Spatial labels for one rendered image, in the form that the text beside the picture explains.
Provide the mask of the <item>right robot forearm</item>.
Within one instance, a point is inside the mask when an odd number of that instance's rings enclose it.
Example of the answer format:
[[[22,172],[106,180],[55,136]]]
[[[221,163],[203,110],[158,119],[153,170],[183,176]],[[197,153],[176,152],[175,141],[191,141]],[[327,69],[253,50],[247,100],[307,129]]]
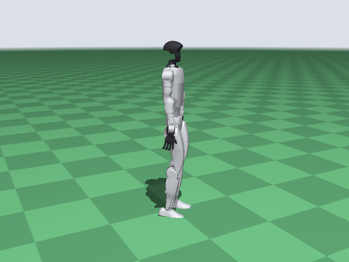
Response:
[[[167,99],[165,102],[165,114],[167,119],[168,133],[173,133],[175,131],[175,110],[173,109],[173,101],[171,99]]]

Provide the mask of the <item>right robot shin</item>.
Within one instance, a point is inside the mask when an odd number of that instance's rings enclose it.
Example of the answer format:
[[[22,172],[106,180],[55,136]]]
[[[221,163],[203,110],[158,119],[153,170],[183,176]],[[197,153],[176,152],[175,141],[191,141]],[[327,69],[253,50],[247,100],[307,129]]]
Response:
[[[181,175],[181,174],[180,174]],[[175,169],[170,169],[167,171],[167,179],[166,179],[166,211],[171,211],[170,204],[172,206],[174,198],[177,194],[178,185],[179,185],[180,177],[177,177],[177,172]],[[170,207],[170,208],[169,208]]]

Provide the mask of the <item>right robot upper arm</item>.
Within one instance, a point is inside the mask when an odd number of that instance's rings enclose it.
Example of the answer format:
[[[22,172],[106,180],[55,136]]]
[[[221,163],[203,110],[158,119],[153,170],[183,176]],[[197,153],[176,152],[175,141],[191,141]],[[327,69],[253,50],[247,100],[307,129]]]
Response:
[[[167,99],[171,99],[173,101],[173,106],[175,105],[174,99],[170,97],[172,93],[172,83],[174,80],[174,73],[173,70],[166,70],[162,73],[162,81],[163,81],[163,102],[165,105],[165,102]]]

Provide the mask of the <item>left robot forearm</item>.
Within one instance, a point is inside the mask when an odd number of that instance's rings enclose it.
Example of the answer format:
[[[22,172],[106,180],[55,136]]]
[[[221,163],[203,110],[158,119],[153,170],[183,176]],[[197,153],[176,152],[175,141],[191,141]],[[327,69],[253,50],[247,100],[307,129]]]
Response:
[[[180,108],[179,115],[183,116],[183,114],[184,114],[184,100],[183,100],[182,106],[177,107],[177,108]]]

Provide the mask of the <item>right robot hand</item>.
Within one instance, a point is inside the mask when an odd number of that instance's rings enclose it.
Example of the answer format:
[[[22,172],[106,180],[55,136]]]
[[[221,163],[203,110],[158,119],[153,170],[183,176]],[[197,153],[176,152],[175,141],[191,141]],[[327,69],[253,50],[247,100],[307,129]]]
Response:
[[[169,128],[168,128],[168,126],[167,126],[167,128],[166,128],[167,137],[165,138],[165,143],[164,143],[163,149],[166,147],[165,150],[167,150],[168,147],[169,147],[168,150],[170,150],[170,149],[171,149],[171,145],[172,145],[172,150],[173,150],[173,149],[174,149],[174,143],[177,144],[177,141],[176,141],[175,136],[174,136],[174,134],[175,134],[175,128],[174,128],[174,132],[173,132],[173,133],[168,133],[168,129],[169,129]],[[166,143],[167,143],[167,146],[166,146]],[[169,144],[170,144],[170,146],[169,146]]]

